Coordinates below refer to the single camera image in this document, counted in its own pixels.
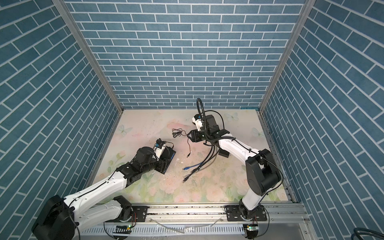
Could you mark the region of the black network switch blue ports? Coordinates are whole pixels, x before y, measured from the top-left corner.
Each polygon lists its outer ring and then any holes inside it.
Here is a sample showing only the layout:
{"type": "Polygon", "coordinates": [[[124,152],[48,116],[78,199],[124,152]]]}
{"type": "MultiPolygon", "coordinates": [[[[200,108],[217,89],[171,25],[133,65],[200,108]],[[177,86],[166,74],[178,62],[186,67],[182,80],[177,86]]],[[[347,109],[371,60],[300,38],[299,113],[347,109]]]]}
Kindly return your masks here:
{"type": "Polygon", "coordinates": [[[176,151],[174,151],[171,147],[166,147],[159,160],[167,159],[168,160],[168,167],[169,167],[175,154],[176,154],[176,151]]]}

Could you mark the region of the black ethernet cable gold plug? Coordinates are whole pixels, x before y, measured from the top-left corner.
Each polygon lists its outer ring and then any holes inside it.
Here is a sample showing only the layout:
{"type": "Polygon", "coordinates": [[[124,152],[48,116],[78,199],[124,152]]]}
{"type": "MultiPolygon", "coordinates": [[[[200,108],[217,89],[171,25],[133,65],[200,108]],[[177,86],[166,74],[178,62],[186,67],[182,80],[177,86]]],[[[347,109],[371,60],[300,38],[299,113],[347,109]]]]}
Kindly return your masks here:
{"type": "MultiPolygon", "coordinates": [[[[215,110],[207,110],[207,111],[205,111],[205,113],[208,113],[208,112],[212,112],[212,113],[217,114],[217,115],[220,117],[221,121],[222,121],[222,128],[221,128],[221,129],[225,129],[225,122],[224,122],[224,118],[223,118],[223,116],[222,116],[219,112],[217,112],[217,111],[215,111],[215,110]]],[[[215,120],[215,117],[212,116],[212,118],[213,118],[213,120],[212,120],[211,122],[212,122],[212,123],[215,122],[215,125],[219,126],[219,125],[217,124],[216,120],[215,120]]]]}

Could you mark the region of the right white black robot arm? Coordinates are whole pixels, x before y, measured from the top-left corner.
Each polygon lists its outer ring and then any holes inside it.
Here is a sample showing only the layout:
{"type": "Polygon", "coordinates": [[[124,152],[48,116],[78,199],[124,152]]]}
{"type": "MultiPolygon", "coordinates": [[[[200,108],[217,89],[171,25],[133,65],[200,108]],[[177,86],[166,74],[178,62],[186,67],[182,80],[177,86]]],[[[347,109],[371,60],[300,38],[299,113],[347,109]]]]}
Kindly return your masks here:
{"type": "Polygon", "coordinates": [[[283,174],[272,153],[237,140],[229,131],[220,129],[212,115],[197,114],[192,121],[197,128],[187,134],[192,142],[209,142],[218,147],[221,154],[232,155],[245,165],[249,189],[239,202],[239,210],[245,220],[254,218],[264,197],[283,182],[283,174]]]}

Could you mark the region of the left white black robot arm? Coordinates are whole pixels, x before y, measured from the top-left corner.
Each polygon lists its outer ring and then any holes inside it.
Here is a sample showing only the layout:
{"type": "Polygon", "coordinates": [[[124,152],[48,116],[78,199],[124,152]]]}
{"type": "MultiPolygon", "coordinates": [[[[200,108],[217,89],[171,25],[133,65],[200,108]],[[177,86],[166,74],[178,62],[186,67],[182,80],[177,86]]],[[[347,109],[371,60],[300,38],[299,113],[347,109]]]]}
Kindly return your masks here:
{"type": "Polygon", "coordinates": [[[165,174],[176,152],[167,146],[142,147],[134,158],[103,180],[66,197],[55,195],[47,200],[32,233],[38,240],[71,240],[81,232],[109,220],[130,221],[132,204],[116,196],[106,204],[99,202],[127,188],[152,170],[165,174]]]}

